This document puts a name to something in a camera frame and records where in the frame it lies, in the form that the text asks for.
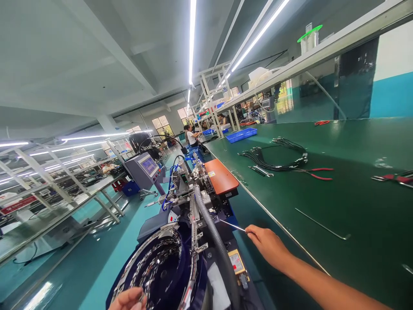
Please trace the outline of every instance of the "hand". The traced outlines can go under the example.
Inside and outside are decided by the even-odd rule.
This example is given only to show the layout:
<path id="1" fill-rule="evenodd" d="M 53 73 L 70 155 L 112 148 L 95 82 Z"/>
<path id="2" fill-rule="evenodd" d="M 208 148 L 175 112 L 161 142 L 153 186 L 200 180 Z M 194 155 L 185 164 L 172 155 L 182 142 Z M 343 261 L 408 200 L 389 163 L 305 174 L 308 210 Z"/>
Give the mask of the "hand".
<path id="1" fill-rule="evenodd" d="M 245 231 L 261 255 L 274 268 L 284 272 L 294 256 L 271 229 L 249 225 Z"/>
<path id="2" fill-rule="evenodd" d="M 140 301 L 142 295 L 142 288 L 130 288 L 116 297 L 109 310 L 145 310 L 147 298 L 144 296 Z"/>

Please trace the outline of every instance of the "green lid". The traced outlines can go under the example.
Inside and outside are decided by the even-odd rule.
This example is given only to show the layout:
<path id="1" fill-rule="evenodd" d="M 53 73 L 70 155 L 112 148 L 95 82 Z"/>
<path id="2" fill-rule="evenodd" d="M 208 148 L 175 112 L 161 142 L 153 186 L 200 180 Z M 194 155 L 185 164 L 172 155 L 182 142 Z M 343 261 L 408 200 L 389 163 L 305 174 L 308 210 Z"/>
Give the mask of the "green lid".
<path id="1" fill-rule="evenodd" d="M 317 26 L 316 28 L 311 29 L 309 32 L 307 32 L 305 35 L 303 35 L 301 38 L 298 39 L 297 43 L 300 43 L 302 39 L 304 39 L 306 36 L 310 35 L 313 31 L 320 30 L 323 27 L 323 25 Z"/>

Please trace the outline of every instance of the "orange cover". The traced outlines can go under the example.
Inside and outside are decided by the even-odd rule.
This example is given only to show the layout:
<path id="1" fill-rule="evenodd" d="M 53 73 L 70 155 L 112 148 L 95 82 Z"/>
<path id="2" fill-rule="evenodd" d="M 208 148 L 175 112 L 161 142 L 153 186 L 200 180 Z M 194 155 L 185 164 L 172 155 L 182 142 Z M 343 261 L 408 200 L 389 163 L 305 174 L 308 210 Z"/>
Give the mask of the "orange cover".
<path id="1" fill-rule="evenodd" d="M 230 192 L 240 185 L 237 179 L 218 159 L 206 162 L 205 168 L 217 195 Z"/>

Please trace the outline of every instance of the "cable harness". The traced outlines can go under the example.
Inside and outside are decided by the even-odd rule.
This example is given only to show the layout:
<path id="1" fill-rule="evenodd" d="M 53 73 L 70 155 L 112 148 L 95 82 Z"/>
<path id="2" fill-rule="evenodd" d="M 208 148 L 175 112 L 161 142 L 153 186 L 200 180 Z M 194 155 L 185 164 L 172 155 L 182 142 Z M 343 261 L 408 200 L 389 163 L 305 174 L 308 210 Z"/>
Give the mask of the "cable harness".
<path id="1" fill-rule="evenodd" d="M 301 145 L 293 141 L 290 141 L 288 139 L 282 138 L 282 137 L 274 138 L 271 141 L 271 143 L 276 144 L 274 146 L 284 146 L 289 149 L 296 150 L 302 153 L 302 156 L 290 164 L 281 166 L 281 165 L 273 165 L 265 161 L 264 156 L 262 154 L 262 149 L 266 149 L 266 148 L 253 147 L 249 151 L 242 151 L 241 153 L 238 153 L 238 155 L 248 157 L 258 166 L 264 169 L 272 170 L 272 171 L 288 171 L 288 170 L 295 169 L 299 166 L 302 166 L 308 162 L 308 154 L 305 148 L 303 148 Z"/>

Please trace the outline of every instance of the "blue tray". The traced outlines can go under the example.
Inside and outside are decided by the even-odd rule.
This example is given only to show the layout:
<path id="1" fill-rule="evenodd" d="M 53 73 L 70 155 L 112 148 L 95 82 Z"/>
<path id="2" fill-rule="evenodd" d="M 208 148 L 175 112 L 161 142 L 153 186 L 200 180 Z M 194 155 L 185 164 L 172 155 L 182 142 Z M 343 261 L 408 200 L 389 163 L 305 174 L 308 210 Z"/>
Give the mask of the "blue tray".
<path id="1" fill-rule="evenodd" d="M 237 133 L 230 134 L 229 136 L 226 136 L 226 138 L 228 139 L 228 141 L 230 143 L 234 143 L 234 142 L 237 142 L 239 140 L 248 138 L 250 136 L 254 136 L 256 134 L 257 134 L 257 129 L 247 128 L 247 129 L 238 131 Z"/>
<path id="2" fill-rule="evenodd" d="M 205 131 L 203 132 L 203 134 L 207 136 L 207 135 L 212 134 L 214 131 L 215 131 L 215 130 L 207 129 L 207 130 L 205 130 Z"/>

